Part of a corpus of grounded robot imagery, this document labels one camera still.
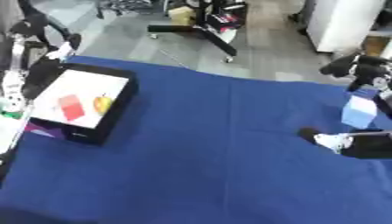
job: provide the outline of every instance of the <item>yellow object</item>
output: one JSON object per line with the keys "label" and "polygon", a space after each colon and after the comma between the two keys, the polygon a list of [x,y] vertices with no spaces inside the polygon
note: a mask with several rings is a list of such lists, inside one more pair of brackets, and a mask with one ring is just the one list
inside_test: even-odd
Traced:
{"label": "yellow object", "polygon": [[113,100],[109,97],[103,95],[96,97],[94,99],[94,108],[95,111],[100,114],[101,116],[105,115],[108,112],[110,106],[112,105]]}
{"label": "yellow object", "polygon": [[193,25],[193,18],[195,17],[194,10],[187,7],[182,6],[173,10],[169,10],[169,16],[171,18],[171,22],[174,25]]}

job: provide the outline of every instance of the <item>metal stand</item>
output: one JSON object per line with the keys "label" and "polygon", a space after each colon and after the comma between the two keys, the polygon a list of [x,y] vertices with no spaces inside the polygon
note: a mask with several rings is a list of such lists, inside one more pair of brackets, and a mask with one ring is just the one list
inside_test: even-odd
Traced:
{"label": "metal stand", "polygon": [[[222,5],[221,0],[213,0],[213,14],[219,14],[220,7]],[[226,43],[223,39],[216,36],[213,32],[210,31],[210,28],[207,24],[207,7],[209,3],[206,0],[200,0],[199,8],[196,9],[196,23],[195,25],[149,25],[148,32],[157,33],[157,32],[189,32],[189,33],[199,33],[205,39],[213,43],[215,46],[220,48],[224,53],[226,53],[229,57],[225,59],[225,62],[229,63],[233,61],[233,57],[237,55],[237,50],[232,47],[230,44]]]}

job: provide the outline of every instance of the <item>cardboard box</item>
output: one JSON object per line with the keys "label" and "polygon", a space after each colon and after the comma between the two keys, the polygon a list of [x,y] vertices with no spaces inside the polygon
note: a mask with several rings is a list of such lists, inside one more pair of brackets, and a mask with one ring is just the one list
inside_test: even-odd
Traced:
{"label": "cardboard box", "polygon": [[169,17],[174,25],[194,25],[195,12],[187,6],[182,6],[169,10]]}

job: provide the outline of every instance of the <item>blue cube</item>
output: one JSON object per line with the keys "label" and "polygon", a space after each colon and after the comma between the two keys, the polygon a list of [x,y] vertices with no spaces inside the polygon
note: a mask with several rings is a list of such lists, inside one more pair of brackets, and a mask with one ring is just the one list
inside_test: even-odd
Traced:
{"label": "blue cube", "polygon": [[342,122],[364,130],[377,117],[377,106],[372,100],[352,96],[343,108]]}

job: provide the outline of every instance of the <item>gray floor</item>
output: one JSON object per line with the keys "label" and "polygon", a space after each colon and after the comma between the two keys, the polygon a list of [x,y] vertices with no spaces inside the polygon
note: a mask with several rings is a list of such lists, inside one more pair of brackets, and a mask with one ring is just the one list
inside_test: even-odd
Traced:
{"label": "gray floor", "polygon": [[201,38],[161,34],[151,39],[148,24],[164,23],[162,13],[95,17],[90,0],[35,0],[38,8],[83,36],[80,55],[188,67],[200,72],[273,81],[343,83],[322,76],[318,69],[327,57],[317,55],[309,40],[296,32],[286,16],[298,11],[301,0],[248,0],[248,24],[232,43],[239,55],[222,63],[224,53]]}

